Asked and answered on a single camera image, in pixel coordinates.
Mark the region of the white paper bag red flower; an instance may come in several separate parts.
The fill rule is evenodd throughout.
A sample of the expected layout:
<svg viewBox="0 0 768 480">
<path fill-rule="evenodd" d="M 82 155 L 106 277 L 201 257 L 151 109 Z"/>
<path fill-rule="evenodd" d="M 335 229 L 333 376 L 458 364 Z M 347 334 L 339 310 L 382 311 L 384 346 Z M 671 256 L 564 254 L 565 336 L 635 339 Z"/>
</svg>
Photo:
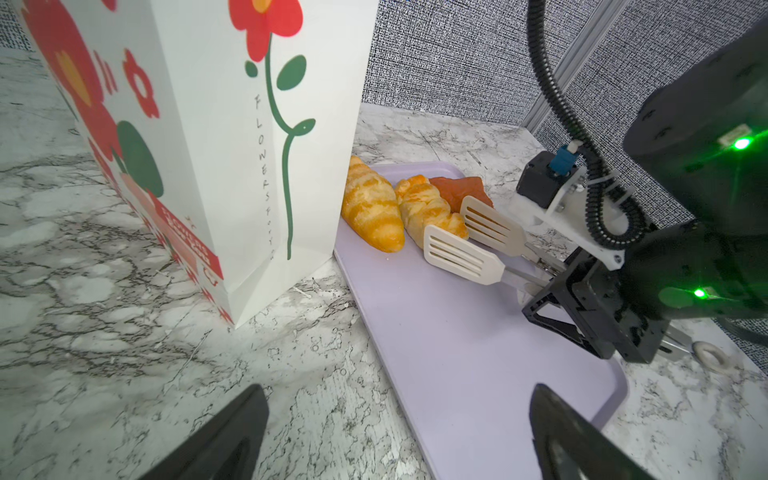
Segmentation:
<svg viewBox="0 0 768 480">
<path fill-rule="evenodd" d="M 374 1 L 17 1 L 111 186 L 240 326 L 335 244 Z"/>
</svg>

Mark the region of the striped croissant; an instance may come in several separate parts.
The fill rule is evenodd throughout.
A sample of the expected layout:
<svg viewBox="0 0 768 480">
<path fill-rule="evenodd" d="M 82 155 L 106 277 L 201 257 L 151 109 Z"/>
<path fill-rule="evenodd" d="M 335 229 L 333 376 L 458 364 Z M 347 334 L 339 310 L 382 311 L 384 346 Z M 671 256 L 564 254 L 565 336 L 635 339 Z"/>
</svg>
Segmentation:
<svg viewBox="0 0 768 480">
<path fill-rule="evenodd" d="M 357 156 L 350 158 L 341 217 L 379 251 L 395 253 L 405 245 L 405 227 L 392 185 Z"/>
</svg>

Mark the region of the twisted golden bread roll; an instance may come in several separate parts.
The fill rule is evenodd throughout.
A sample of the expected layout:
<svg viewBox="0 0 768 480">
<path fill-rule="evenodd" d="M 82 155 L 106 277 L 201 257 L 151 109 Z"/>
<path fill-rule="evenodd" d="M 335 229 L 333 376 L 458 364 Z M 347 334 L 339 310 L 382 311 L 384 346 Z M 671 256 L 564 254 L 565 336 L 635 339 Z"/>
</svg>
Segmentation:
<svg viewBox="0 0 768 480">
<path fill-rule="evenodd" d="M 462 216 L 451 210 L 439 189 L 423 175 L 401 180 L 395 194 L 405 229 L 420 249 L 424 247 L 425 228 L 429 225 L 462 239 L 469 238 Z"/>
</svg>

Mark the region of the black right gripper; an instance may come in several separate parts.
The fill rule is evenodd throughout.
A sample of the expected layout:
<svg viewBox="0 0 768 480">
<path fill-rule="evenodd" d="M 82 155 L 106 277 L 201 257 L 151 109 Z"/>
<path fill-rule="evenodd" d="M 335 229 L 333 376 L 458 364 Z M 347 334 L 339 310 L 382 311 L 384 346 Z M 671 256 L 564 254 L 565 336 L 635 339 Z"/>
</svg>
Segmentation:
<svg viewBox="0 0 768 480">
<path fill-rule="evenodd" d="M 582 248 L 565 260 L 543 254 L 541 261 L 552 279 L 523 306 L 530 323 L 599 359 L 617 353 L 629 363 L 652 362 L 669 323 L 624 299 L 616 273 Z"/>
</svg>

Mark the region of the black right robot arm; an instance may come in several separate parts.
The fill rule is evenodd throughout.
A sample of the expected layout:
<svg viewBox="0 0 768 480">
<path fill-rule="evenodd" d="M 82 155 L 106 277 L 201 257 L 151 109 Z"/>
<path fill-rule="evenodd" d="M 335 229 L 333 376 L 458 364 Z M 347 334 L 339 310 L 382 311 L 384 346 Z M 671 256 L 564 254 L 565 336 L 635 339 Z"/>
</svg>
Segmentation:
<svg viewBox="0 0 768 480">
<path fill-rule="evenodd" d="M 626 133 L 626 154 L 692 214 L 657 228 L 563 95 L 544 18 L 544 3 L 531 2 L 529 56 L 571 140 L 528 163 L 517 196 L 577 248 L 524 306 L 525 317 L 602 359 L 690 354 L 725 368 L 725 355 L 674 322 L 715 318 L 733 327 L 767 315 L 766 22 L 656 89 Z"/>
</svg>

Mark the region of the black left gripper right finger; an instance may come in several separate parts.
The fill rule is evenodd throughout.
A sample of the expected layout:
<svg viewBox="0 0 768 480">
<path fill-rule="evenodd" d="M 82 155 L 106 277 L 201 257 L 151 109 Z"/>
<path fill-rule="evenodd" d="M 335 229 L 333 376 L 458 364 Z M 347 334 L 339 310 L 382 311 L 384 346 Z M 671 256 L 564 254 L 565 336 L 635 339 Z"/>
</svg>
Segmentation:
<svg viewBox="0 0 768 480">
<path fill-rule="evenodd" d="M 529 420 L 544 479 L 652 479 L 544 384 L 533 390 Z"/>
</svg>

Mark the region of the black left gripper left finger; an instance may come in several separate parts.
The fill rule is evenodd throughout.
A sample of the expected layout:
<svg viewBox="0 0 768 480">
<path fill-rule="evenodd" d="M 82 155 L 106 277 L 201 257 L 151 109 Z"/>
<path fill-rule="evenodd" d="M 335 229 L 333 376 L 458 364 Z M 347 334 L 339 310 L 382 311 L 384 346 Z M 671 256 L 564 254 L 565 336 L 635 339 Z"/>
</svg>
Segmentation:
<svg viewBox="0 0 768 480">
<path fill-rule="evenodd" d="M 253 384 L 143 477 L 251 479 L 268 418 L 264 390 Z"/>
</svg>

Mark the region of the white slotted serving tongs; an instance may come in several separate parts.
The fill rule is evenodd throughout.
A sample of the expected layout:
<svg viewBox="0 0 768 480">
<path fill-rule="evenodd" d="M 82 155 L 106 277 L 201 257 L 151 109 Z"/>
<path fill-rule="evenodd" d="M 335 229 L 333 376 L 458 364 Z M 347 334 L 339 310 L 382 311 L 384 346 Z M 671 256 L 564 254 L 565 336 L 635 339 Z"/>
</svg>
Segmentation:
<svg viewBox="0 0 768 480">
<path fill-rule="evenodd" d="M 464 198 L 460 214 L 468 239 L 434 225 L 425 228 L 422 249 L 429 264 L 479 285 L 509 285 L 520 292 L 523 306 L 552 279 L 541 261 L 547 253 L 527 242 L 517 223 L 471 196 Z M 670 324 L 656 355 L 670 360 L 692 356 L 717 373 L 727 373 L 734 366 L 717 346 L 694 341 Z"/>
</svg>

